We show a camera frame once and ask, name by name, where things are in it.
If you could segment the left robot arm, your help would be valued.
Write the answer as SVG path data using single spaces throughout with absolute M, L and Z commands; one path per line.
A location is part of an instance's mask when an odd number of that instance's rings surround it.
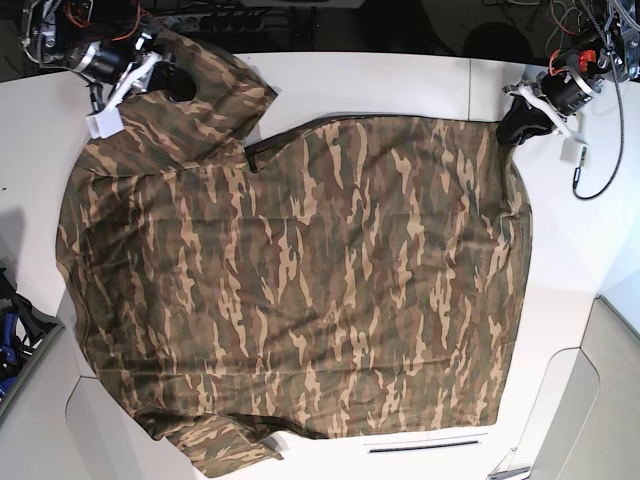
M 504 87 L 511 107 L 497 129 L 501 145 L 520 145 L 551 133 L 571 136 L 567 121 L 603 90 L 639 77 L 636 1 L 577 1 L 574 30 L 560 21 L 569 40 L 559 43 L 547 67 L 533 79 Z

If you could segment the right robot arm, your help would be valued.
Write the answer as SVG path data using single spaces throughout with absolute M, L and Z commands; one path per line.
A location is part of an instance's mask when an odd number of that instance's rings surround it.
M 140 1 L 26 1 L 22 30 L 30 61 L 87 83 L 94 114 L 153 91 L 173 102 L 195 97 L 195 80 L 158 43 L 159 28 Z

